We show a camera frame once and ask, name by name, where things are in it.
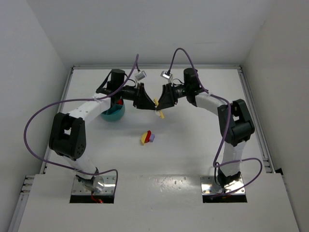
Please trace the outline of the long yellow lego brick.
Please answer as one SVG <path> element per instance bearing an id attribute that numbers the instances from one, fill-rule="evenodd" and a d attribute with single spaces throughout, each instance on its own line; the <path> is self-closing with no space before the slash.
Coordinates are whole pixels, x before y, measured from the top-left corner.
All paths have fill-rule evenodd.
<path id="1" fill-rule="evenodd" d="M 156 106 L 156 108 L 157 108 L 158 105 L 159 105 L 159 102 L 158 102 L 158 99 L 157 99 L 157 98 L 154 98 L 154 103 L 155 103 L 155 106 Z M 164 119 L 164 118 L 165 118 L 165 116 L 164 116 L 162 110 L 155 110 L 155 114 L 156 114 L 157 116 L 159 116 L 161 119 Z"/>

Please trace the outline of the small red lego brick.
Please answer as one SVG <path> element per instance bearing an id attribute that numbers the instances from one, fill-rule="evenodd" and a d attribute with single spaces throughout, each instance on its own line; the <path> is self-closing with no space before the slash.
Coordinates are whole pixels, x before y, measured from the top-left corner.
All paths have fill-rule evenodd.
<path id="1" fill-rule="evenodd" d="M 117 104 L 119 104 L 119 105 L 123 105 L 123 100 L 122 99 L 120 99 L 118 102 L 117 102 Z"/>

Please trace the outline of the yellow curved lego piece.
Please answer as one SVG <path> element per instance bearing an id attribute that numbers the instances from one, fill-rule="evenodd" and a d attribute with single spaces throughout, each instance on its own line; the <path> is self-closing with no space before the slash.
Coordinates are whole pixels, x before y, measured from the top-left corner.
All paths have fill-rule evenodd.
<path id="1" fill-rule="evenodd" d="M 141 141 L 141 144 L 142 144 L 142 145 L 145 144 L 147 135 L 148 135 L 148 132 L 145 132 L 145 133 L 141 136 L 140 141 Z"/>

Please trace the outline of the lavender lego brick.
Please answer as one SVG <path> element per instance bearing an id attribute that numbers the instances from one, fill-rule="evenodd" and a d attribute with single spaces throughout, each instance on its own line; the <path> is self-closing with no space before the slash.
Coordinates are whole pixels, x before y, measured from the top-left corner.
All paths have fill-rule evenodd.
<path id="1" fill-rule="evenodd" d="M 149 138 L 149 142 L 153 142 L 155 139 L 155 135 L 154 134 L 151 134 L 150 135 L 150 138 Z"/>

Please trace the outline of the blue lego brick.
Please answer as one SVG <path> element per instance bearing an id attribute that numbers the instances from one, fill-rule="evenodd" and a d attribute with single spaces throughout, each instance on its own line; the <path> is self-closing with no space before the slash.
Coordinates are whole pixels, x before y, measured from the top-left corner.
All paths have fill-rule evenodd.
<path id="1" fill-rule="evenodd" d="M 122 110 L 122 108 L 123 108 L 123 105 L 115 104 L 113 107 L 108 109 L 105 114 L 106 115 L 117 114 L 120 110 Z"/>

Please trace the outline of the red curved lego piece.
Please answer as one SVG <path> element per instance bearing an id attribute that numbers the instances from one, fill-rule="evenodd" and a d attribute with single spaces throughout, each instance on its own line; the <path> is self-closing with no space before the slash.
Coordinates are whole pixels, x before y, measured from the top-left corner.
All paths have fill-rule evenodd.
<path id="1" fill-rule="evenodd" d="M 145 143 L 148 143 L 150 141 L 150 137 L 151 137 L 151 131 L 147 131 L 147 135 L 146 135 L 146 138 L 145 138 Z"/>

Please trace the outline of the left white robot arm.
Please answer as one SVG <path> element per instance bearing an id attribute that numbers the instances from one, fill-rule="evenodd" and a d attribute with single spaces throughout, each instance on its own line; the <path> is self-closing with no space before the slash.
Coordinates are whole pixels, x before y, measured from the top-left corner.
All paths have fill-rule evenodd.
<path id="1" fill-rule="evenodd" d="M 137 109 L 152 110 L 155 103 L 147 95 L 144 84 L 139 81 L 146 77 L 144 71 L 135 75 L 135 85 L 124 85 L 125 71 L 112 69 L 97 88 L 93 100 L 78 108 L 54 117 L 49 147 L 64 157 L 77 172 L 78 181 L 87 189 L 98 187 L 98 169 L 84 154 L 86 150 L 86 126 L 102 114 L 114 115 L 124 107 L 124 100 L 133 102 Z"/>

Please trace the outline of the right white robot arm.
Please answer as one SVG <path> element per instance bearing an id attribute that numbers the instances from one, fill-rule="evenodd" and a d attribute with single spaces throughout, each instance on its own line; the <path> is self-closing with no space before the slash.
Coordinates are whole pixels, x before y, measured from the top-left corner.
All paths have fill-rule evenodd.
<path id="1" fill-rule="evenodd" d="M 217 153 L 223 151 L 222 162 L 213 162 L 217 170 L 216 183 L 224 188 L 240 178 L 240 162 L 246 142 L 255 131 L 253 120 L 246 102 L 238 99 L 227 100 L 205 90 L 199 81 L 197 70 L 187 68 L 183 71 L 183 83 L 176 85 L 172 81 L 163 85 L 157 110 L 171 108 L 185 97 L 195 107 L 206 109 L 219 120 L 222 141 Z"/>

